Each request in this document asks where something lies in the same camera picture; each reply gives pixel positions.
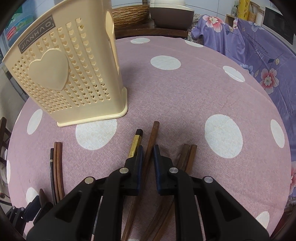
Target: blue flower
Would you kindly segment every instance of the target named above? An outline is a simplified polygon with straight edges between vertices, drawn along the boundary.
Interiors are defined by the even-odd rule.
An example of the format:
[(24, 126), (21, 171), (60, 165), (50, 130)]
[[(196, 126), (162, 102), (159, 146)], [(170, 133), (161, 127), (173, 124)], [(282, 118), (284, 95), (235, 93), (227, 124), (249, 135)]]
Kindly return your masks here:
[(244, 69), (246, 69), (247, 71), (249, 71), (250, 75), (253, 76), (254, 72), (253, 72), (253, 66), (252, 65), (247, 65), (247, 64), (241, 64), (241, 67), (243, 67)]
[(253, 22), (249, 22), (250, 25), (252, 25), (251, 29), (253, 30), (253, 32), (256, 32), (258, 29), (263, 29), (262, 27), (260, 27), (258, 24), (253, 23)]

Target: flower print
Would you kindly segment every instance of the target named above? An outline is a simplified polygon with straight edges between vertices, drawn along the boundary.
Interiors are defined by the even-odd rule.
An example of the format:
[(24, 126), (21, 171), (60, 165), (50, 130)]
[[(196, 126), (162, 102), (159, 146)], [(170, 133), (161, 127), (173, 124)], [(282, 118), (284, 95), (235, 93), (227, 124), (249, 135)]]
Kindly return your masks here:
[(249, 71), (249, 74), (251, 76), (254, 76), (254, 72), (253, 72), (253, 66), (252, 65), (247, 65), (247, 64), (241, 64), (241, 67), (243, 67), (244, 69), (246, 69), (247, 71)]
[(253, 32), (257, 32), (258, 29), (263, 29), (262, 27), (260, 27), (258, 24), (253, 23), (253, 22), (249, 22), (250, 25), (252, 25), (251, 29), (253, 30)]
[(238, 29), (238, 26), (237, 26), (237, 19), (235, 19), (233, 21), (233, 26), (232, 26), (234, 29)]
[(290, 183), (290, 193), (292, 194), (294, 187), (296, 187), (296, 161), (292, 162), (292, 169), (291, 169), (291, 183)]
[(274, 91), (274, 87), (277, 87), (279, 85), (279, 79), (276, 78), (277, 71), (272, 68), (270, 71), (267, 69), (262, 69), (261, 72), (261, 79), (262, 81), (260, 82), (261, 86), (267, 94), (271, 94)]
[(204, 15), (202, 17), (203, 20), (206, 21), (206, 25), (209, 28), (214, 28), (215, 32), (220, 33), (222, 31), (222, 25), (225, 25), (225, 22), (218, 18), (218, 17), (213, 17), (213, 16), (208, 16), (208, 15)]

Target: microwave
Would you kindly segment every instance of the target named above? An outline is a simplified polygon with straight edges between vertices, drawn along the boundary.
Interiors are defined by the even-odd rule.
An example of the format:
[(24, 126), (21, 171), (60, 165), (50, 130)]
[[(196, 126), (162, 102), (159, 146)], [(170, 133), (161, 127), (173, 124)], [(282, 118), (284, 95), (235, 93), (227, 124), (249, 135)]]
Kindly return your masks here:
[(280, 39), (296, 54), (296, 36), (280, 11), (266, 7), (262, 27)]

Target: purple floral cloth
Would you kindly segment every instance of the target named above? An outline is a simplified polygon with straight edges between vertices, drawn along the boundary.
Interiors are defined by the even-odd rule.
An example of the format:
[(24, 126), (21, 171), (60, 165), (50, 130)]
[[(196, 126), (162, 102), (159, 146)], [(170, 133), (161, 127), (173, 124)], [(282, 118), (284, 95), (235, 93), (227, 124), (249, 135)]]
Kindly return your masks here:
[[(280, 113), (289, 138), (292, 164), (296, 163), (295, 54), (262, 27), (242, 19), (235, 19), (233, 26), (229, 26), (218, 17), (204, 15), (191, 35), (193, 39), (202, 35), (205, 46), (240, 64), (260, 83)], [(296, 197), (295, 178), (293, 167), (291, 197)]]

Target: red label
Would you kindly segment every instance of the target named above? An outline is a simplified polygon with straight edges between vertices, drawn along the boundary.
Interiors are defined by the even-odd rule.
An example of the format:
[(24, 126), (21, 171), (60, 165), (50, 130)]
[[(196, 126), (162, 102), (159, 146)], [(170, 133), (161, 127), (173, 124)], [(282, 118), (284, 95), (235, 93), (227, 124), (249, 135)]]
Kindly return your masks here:
[(12, 29), (10, 29), (9, 32), (7, 33), (7, 35), (6, 35), (7, 40), (10, 40), (11, 37), (16, 33), (16, 31), (17, 31), (16, 26), (12, 27)]

